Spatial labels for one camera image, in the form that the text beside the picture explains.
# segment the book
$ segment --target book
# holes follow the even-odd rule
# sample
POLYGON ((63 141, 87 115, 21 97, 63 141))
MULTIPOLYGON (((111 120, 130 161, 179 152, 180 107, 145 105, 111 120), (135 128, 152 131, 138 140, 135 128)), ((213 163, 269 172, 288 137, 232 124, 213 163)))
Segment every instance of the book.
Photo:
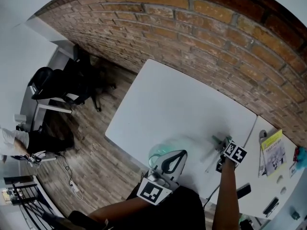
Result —
POLYGON ((286 163, 286 153, 283 144, 283 131, 281 129, 262 141, 261 149, 267 176, 270 176, 284 163, 286 163))

